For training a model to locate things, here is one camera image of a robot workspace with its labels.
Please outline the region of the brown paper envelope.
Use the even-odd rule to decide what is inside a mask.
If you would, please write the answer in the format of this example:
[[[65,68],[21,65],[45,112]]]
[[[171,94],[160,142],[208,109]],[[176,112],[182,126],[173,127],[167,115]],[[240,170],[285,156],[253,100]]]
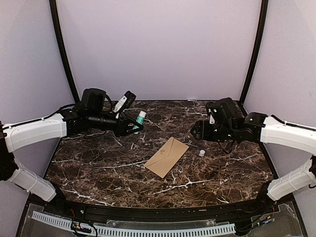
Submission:
[[[160,178],[164,178],[188,148],[188,145],[170,137],[144,166]]]

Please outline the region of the green glue stick white cap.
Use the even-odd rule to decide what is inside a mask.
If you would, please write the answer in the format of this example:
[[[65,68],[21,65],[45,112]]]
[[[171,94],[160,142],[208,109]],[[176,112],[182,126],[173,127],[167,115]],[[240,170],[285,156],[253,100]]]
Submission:
[[[145,111],[140,111],[140,113],[139,113],[139,115],[138,115],[138,117],[137,117],[137,123],[139,123],[139,124],[142,124],[143,122],[144,122],[144,120],[145,120],[145,117],[146,117],[146,112]]]

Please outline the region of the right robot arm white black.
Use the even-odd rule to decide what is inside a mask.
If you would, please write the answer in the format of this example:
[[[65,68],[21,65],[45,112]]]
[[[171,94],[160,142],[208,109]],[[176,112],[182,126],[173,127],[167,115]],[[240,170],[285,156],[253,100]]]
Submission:
[[[311,154],[300,167],[288,174],[263,184],[252,210],[263,214],[271,203],[305,186],[316,186],[316,129],[314,127],[289,123],[267,115],[252,112],[243,116],[232,98],[223,98],[206,104],[209,120],[197,121],[191,134],[197,140],[210,142],[232,141],[241,143],[277,144],[295,148]]]

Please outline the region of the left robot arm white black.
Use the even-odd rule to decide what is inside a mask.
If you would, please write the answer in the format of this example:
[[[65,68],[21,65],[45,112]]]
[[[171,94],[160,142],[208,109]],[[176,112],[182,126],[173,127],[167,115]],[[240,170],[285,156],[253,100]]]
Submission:
[[[14,152],[42,141],[80,134],[90,129],[112,131],[116,137],[124,137],[143,130],[141,122],[124,113],[135,101],[135,94],[127,91],[110,109],[103,109],[110,101],[105,91],[85,89],[75,104],[61,107],[46,117],[0,126],[0,179],[11,182],[46,202],[59,215],[66,215],[70,205],[49,181],[39,177],[14,157]]]

